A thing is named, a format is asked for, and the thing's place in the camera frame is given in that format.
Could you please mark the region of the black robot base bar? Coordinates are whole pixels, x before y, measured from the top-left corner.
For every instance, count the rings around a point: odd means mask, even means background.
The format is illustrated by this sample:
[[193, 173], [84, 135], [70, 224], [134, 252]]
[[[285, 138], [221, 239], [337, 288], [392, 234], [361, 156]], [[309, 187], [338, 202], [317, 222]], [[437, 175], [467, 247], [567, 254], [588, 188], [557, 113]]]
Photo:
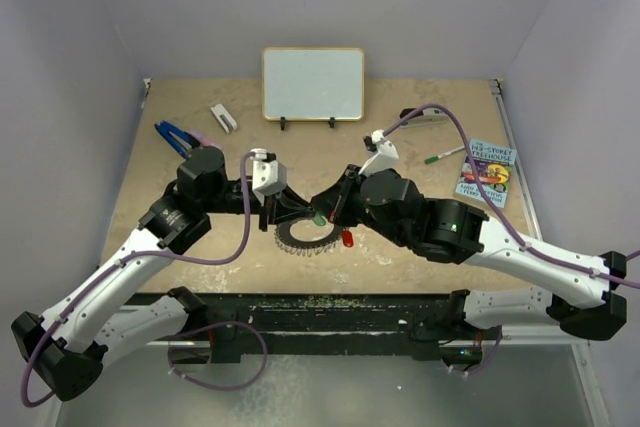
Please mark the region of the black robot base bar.
[[188, 314], [182, 333], [208, 343], [214, 364], [268, 353], [475, 365], [499, 335], [466, 323], [463, 293], [197, 295], [178, 287], [168, 295]]

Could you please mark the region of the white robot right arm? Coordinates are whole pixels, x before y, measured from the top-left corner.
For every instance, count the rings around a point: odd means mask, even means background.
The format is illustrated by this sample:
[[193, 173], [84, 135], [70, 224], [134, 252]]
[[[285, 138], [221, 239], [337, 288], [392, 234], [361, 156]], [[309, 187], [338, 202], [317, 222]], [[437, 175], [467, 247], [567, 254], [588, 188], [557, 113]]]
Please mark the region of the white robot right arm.
[[452, 293], [444, 323], [456, 338], [508, 324], [547, 324], [605, 341], [626, 324], [627, 302], [609, 277], [626, 272], [619, 253], [588, 256], [531, 237], [518, 242], [483, 210], [428, 198], [393, 169], [362, 176], [349, 166], [311, 203], [336, 226], [363, 225], [431, 262], [487, 268], [528, 282], [525, 289]]

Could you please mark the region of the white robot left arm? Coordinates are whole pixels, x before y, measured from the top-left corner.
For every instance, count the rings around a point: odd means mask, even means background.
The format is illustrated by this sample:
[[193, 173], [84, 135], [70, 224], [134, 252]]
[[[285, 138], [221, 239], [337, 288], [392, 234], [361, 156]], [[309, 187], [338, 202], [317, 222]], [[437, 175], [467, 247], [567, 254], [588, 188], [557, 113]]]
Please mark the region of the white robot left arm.
[[244, 218], [241, 241], [217, 265], [244, 252], [252, 216], [261, 230], [288, 220], [311, 218], [312, 205], [288, 187], [286, 169], [275, 154], [253, 149], [240, 161], [240, 176], [228, 178], [215, 147], [192, 150], [175, 179], [141, 217], [125, 242], [89, 278], [41, 314], [23, 312], [11, 331], [26, 362], [20, 396], [27, 408], [52, 397], [62, 401], [85, 392], [103, 369], [131, 351], [164, 336], [194, 339], [206, 325], [205, 306], [186, 288], [123, 318], [119, 309], [138, 289], [180, 260], [207, 266], [187, 251], [211, 229], [211, 215]]

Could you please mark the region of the large metal key ring disc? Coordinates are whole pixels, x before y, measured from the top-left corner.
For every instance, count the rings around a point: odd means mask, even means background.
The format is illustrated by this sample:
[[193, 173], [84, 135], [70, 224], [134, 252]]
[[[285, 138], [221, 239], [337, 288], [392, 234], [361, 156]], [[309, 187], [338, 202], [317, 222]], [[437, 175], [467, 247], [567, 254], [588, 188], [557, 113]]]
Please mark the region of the large metal key ring disc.
[[[296, 226], [304, 228], [318, 227], [320, 233], [304, 236]], [[294, 220], [276, 226], [274, 237], [276, 245], [287, 254], [311, 257], [332, 249], [341, 239], [342, 229], [333, 224], [319, 226], [310, 220]]]

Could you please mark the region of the red tagged key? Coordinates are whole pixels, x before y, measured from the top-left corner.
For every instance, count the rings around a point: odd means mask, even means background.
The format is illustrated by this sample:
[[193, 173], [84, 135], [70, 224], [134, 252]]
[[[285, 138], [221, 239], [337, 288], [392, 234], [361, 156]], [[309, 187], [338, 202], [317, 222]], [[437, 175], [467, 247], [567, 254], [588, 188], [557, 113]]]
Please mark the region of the red tagged key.
[[341, 240], [346, 248], [352, 248], [354, 246], [353, 234], [349, 229], [344, 229], [341, 232]]

